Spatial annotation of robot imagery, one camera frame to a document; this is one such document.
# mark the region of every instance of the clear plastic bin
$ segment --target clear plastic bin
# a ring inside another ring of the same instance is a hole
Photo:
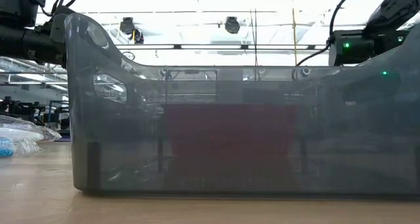
[[[146,66],[82,14],[66,19],[66,46],[79,190],[419,192],[410,67]]]

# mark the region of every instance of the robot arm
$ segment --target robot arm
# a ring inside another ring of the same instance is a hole
[[[0,56],[65,68],[64,20],[74,11],[60,4],[57,0],[48,22],[35,27],[38,8],[45,6],[45,0],[0,0]]]
[[[370,16],[363,34],[372,36],[398,29],[420,11],[420,0],[384,0]]]

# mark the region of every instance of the blue object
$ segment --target blue object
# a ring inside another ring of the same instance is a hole
[[[10,157],[14,154],[14,143],[11,139],[0,137],[0,158]]]

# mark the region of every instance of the black cable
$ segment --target black cable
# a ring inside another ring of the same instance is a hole
[[[44,8],[41,8],[42,12],[44,13],[44,15],[48,16],[48,17],[53,17],[55,12],[57,11],[58,7],[63,6],[63,2],[64,0],[56,0],[54,2],[54,4],[52,5],[52,9],[51,9],[51,13],[47,13]],[[70,7],[71,5],[73,5],[76,2],[76,0],[71,0],[69,1],[67,4],[65,4],[65,7]]]
[[[253,38],[253,42],[254,42],[254,54],[255,54],[255,66],[258,66],[258,56],[257,56],[257,8],[254,8],[255,11],[255,33],[254,33],[254,17],[252,16],[252,9],[249,10],[249,13],[251,14],[251,29],[252,29],[252,38]],[[255,81],[257,80],[257,76],[258,76],[258,80],[260,79],[260,74],[259,74],[259,70],[255,70]]]
[[[316,55],[319,55],[319,54],[321,54],[321,53],[325,52],[326,50],[328,50],[328,49],[329,49],[329,47],[331,46],[331,44],[332,44],[332,43],[334,43],[335,39],[334,39],[334,30],[333,30],[333,28],[334,28],[334,21],[335,21],[335,17],[337,16],[337,13],[339,12],[339,9],[341,8],[341,6],[343,5],[343,3],[344,3],[345,1],[346,1],[346,0],[341,0],[341,1],[337,4],[337,6],[335,7],[335,10],[334,10],[334,12],[333,12],[333,14],[332,14],[332,16],[331,16],[331,21],[330,21],[330,23],[329,23],[329,37],[328,37],[328,40],[327,40],[327,44],[326,44],[326,46],[325,46],[323,49],[321,49],[321,50],[317,51],[316,53],[312,53],[311,55],[309,55],[309,56],[307,56],[307,57],[303,58],[301,61],[299,61],[299,63],[297,63],[297,65],[296,65],[296,66],[300,66],[302,63],[304,63],[304,62],[305,62],[305,61],[307,61],[308,59],[310,59],[310,58],[312,58],[312,57],[314,57],[314,56],[316,56]],[[292,70],[292,73],[291,73],[291,79],[292,79],[292,80],[297,80],[297,78],[296,78],[295,76],[296,76],[296,69],[293,69],[293,70]]]

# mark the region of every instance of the wooden table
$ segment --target wooden table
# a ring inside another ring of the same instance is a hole
[[[74,189],[69,143],[0,159],[1,224],[418,223],[420,203],[94,198]]]

